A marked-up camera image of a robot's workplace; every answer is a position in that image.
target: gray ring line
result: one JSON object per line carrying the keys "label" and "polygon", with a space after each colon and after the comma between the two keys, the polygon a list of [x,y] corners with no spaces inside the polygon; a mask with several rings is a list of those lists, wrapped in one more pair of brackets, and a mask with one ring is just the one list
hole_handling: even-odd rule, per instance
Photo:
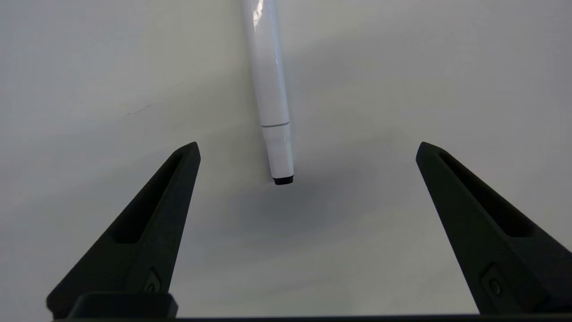
{"label": "gray ring line", "polygon": [[262,127],[281,127],[282,125],[288,125],[290,122],[281,123],[281,124],[274,124],[274,125],[261,125]]}

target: screw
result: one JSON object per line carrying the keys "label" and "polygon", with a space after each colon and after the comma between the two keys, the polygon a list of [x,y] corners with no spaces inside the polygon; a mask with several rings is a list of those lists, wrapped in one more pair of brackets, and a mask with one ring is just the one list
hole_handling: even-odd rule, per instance
{"label": "screw", "polygon": [[493,294],[496,295],[501,295],[501,285],[499,284],[499,282],[496,279],[492,279],[489,283],[488,283],[488,288],[491,289],[491,292]]}

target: white surface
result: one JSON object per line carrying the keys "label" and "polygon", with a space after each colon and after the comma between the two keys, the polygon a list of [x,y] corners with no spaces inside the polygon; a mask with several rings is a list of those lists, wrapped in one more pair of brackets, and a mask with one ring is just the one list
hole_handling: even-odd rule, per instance
{"label": "white surface", "polygon": [[294,175],[294,166],[276,5],[274,0],[243,0],[242,6],[270,172],[273,178],[287,178]]}
{"label": "white surface", "polygon": [[180,316],[475,312],[422,140],[572,247],[570,2],[277,7],[297,167],[283,187],[239,2],[0,3],[5,320],[48,320],[48,292],[192,140]]}

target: white marker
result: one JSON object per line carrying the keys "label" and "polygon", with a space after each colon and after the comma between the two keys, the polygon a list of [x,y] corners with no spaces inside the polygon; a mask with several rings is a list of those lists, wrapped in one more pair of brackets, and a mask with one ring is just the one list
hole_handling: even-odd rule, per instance
{"label": "white marker", "polygon": [[270,172],[275,184],[292,183],[290,119],[274,0],[243,0],[243,13]]}

